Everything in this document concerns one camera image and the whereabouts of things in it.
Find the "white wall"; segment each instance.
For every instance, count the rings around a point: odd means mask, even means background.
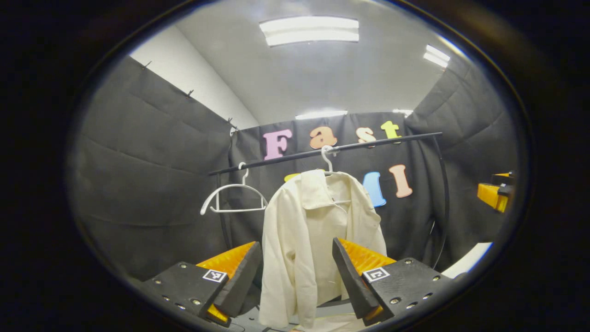
[[[199,54],[176,26],[171,26],[135,49],[130,56],[207,106],[239,129],[258,126],[252,113],[242,104],[215,69]]]

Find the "black clothing rail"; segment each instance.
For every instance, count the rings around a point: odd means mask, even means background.
[[[341,145],[339,147],[333,147],[332,150],[328,151],[328,153],[339,152],[339,151],[350,150],[350,149],[374,147],[375,145],[383,145],[383,144],[395,143],[395,142],[416,141],[417,139],[433,138],[436,141],[435,137],[440,136],[442,134],[443,134],[442,132],[433,132],[431,134],[402,136],[402,137],[396,137],[396,138],[380,139],[380,140],[372,141],[372,142]],[[245,170],[246,168],[266,166],[266,165],[276,164],[276,163],[283,162],[283,161],[290,161],[290,160],[295,160],[295,159],[307,158],[307,157],[312,157],[312,156],[321,155],[321,154],[322,154],[322,150],[317,149],[314,151],[301,152],[298,154],[286,155],[284,157],[279,157],[279,158],[274,158],[274,159],[269,159],[269,160],[264,160],[264,161],[256,161],[256,162],[252,162],[250,164],[242,165],[242,170]],[[235,171],[239,171],[238,166],[224,168],[223,170],[216,170],[216,171],[210,172],[208,175],[223,174],[223,173],[235,172]]]
[[[447,169],[445,168],[443,155],[441,153],[441,150],[438,146],[438,141],[437,141],[437,136],[441,136],[442,134],[443,134],[442,132],[433,132],[431,134],[419,134],[419,135],[402,136],[402,137],[396,137],[396,138],[379,139],[377,141],[372,141],[372,142],[341,145],[339,147],[333,147],[330,151],[327,151],[327,153],[331,153],[331,152],[339,152],[339,151],[358,149],[358,148],[374,147],[377,145],[384,145],[384,144],[395,143],[395,142],[417,141],[420,139],[432,139],[432,143],[434,144],[434,149],[436,150],[437,155],[438,155],[438,162],[440,163],[441,173],[442,173],[442,184],[444,187],[444,214],[443,214],[442,222],[441,222],[442,223],[442,241],[441,241],[440,251],[438,252],[438,255],[436,256],[436,261],[432,265],[433,269],[437,266],[438,260],[440,259],[441,255],[443,253],[444,245],[447,240],[447,225],[448,225],[449,208],[450,208],[449,207],[449,197],[448,197],[449,192],[448,192]],[[245,170],[246,168],[277,164],[277,163],[283,162],[283,161],[302,159],[302,158],[312,157],[312,156],[321,155],[321,154],[322,154],[322,150],[317,149],[314,151],[286,155],[284,157],[274,158],[274,159],[270,159],[270,160],[256,161],[256,162],[252,162],[250,164],[242,165],[242,170]],[[208,175],[217,175],[217,180],[218,180],[218,184],[219,184],[219,181],[220,181],[219,175],[220,174],[235,172],[235,171],[239,171],[238,166],[224,168],[223,170],[216,170],[216,171],[210,172]]]

